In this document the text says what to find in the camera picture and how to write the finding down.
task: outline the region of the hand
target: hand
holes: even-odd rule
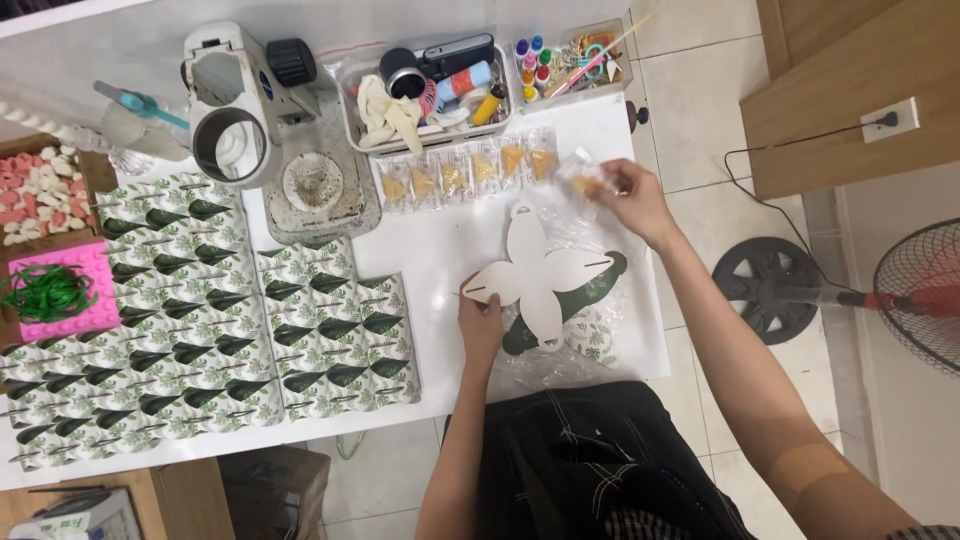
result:
[[[467,278],[460,285],[460,333],[464,337],[467,352],[467,369],[479,369],[490,374],[493,359],[500,350],[503,339],[503,319],[500,317],[500,295],[490,297],[490,303],[480,304],[464,296],[464,286],[473,279]]]
[[[652,172],[630,160],[607,161],[601,167],[612,177],[619,194],[614,195],[606,186],[595,185],[587,189],[591,201],[610,209],[624,227],[656,251],[680,233],[666,207],[660,181]]]

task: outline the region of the label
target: label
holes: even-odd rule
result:
[[[260,85],[263,86],[263,92],[267,94],[267,99],[274,101],[274,89],[270,87],[270,79],[267,79],[267,74],[263,71],[260,71]]]

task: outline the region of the pink silicone mold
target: pink silicone mold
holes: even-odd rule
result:
[[[93,286],[87,290],[87,298],[93,298],[94,292],[100,296],[97,302],[84,309],[76,317],[71,317],[58,323],[42,323],[25,325],[20,323],[20,334],[24,343],[38,341],[47,337],[71,335],[82,331],[108,330],[120,326],[120,313],[113,299],[113,275],[110,273],[110,263],[102,252],[106,244],[99,240],[84,246],[67,248],[43,255],[30,255],[10,261],[10,273],[19,271],[24,265],[42,264],[79,264],[80,270],[74,270],[79,275],[87,275],[93,279]]]

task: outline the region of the person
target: person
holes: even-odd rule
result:
[[[619,194],[601,187],[588,197],[660,255],[724,418],[801,531],[933,537],[820,433],[777,359],[714,284],[657,178],[628,160],[603,168]],[[499,298],[480,306],[461,288],[459,324],[467,359],[417,538],[753,537],[645,383],[486,405],[503,337]],[[960,538],[957,530],[937,537]]]

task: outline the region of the power cord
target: power cord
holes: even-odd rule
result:
[[[747,189],[746,187],[740,185],[740,183],[736,180],[736,177],[733,175],[733,171],[731,171],[731,169],[730,169],[730,163],[729,163],[728,159],[729,159],[730,156],[732,156],[733,154],[741,154],[741,153],[743,153],[743,152],[755,152],[755,151],[758,151],[758,150],[769,150],[769,149],[771,149],[771,148],[780,148],[780,147],[782,147],[782,146],[789,146],[789,145],[791,145],[791,144],[797,144],[798,142],[807,142],[807,141],[809,141],[809,140],[813,140],[813,139],[816,139],[816,138],[821,138],[821,137],[830,136],[830,135],[837,135],[837,134],[841,134],[841,133],[848,132],[848,131],[852,131],[852,130],[859,130],[860,128],[864,128],[864,127],[866,127],[866,126],[888,126],[888,127],[894,128],[894,127],[896,127],[897,124],[899,124],[899,123],[900,123],[900,120],[898,119],[897,114],[896,114],[895,112],[888,112],[884,117],[880,118],[879,120],[874,120],[873,122],[866,122],[866,123],[864,123],[864,124],[859,124],[859,125],[857,125],[857,126],[849,126],[849,128],[843,128],[843,129],[840,129],[840,130],[834,130],[834,131],[832,131],[832,132],[827,132],[827,133],[825,133],[825,134],[819,134],[819,135],[808,136],[808,137],[804,137],[804,138],[798,138],[797,140],[790,140],[790,141],[787,141],[787,142],[779,142],[779,143],[777,143],[777,144],[771,144],[771,145],[768,145],[768,146],[759,146],[759,147],[756,147],[756,148],[746,148],[746,149],[744,149],[744,150],[732,150],[732,151],[730,151],[730,152],[728,152],[727,154],[724,155],[724,157],[723,157],[723,164],[724,164],[725,167],[727,167],[727,174],[730,175],[730,180],[733,182],[733,185],[739,187],[739,188],[740,188],[740,191],[743,191],[744,193],[746,193],[747,195],[749,195],[751,199],[753,199],[754,201],[757,201],[758,203],[764,205],[765,207],[767,207],[767,208],[769,208],[769,209],[774,209],[774,210],[780,212],[781,214],[783,214],[783,217],[786,218],[786,222],[789,223],[789,224],[790,224],[790,228],[793,229],[794,234],[800,239],[801,243],[804,245],[804,249],[806,250],[806,254],[810,256],[810,260],[813,261],[813,265],[817,268],[817,272],[819,272],[820,275],[824,278],[824,282],[827,282],[827,283],[829,283],[829,284],[831,284],[831,285],[833,285],[833,286],[835,286],[835,287],[838,287],[838,288],[846,289],[846,290],[849,290],[849,291],[852,291],[852,292],[858,292],[858,291],[856,291],[855,289],[852,289],[852,288],[850,288],[850,287],[847,287],[846,285],[841,285],[840,283],[832,282],[832,281],[830,281],[830,280],[827,278],[827,274],[824,273],[824,269],[821,268],[821,267],[820,267],[820,264],[818,264],[817,261],[816,261],[816,259],[813,258],[813,252],[810,250],[810,246],[808,246],[808,245],[806,244],[806,240],[804,240],[804,236],[803,236],[802,234],[800,234],[800,230],[798,230],[798,229],[797,229],[797,226],[794,225],[793,220],[790,219],[790,216],[787,215],[786,211],[784,211],[784,210],[783,210],[782,208],[780,208],[780,207],[771,205],[771,204],[769,204],[769,203],[764,203],[763,201],[757,199],[756,195],[754,195],[753,193],[751,193],[749,189]]]

